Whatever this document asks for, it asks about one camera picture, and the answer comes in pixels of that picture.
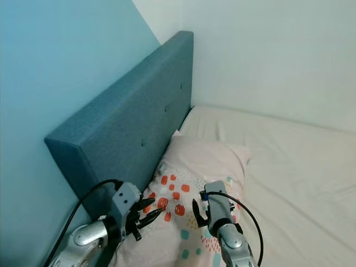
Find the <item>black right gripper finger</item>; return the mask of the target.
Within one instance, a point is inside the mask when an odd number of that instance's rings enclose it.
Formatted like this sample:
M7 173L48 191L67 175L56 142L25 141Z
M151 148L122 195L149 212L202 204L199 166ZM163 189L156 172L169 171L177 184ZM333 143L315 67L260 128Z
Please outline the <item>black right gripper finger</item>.
M201 215L202 208L196 199L192 201L192 214L199 228L207 226L207 219Z

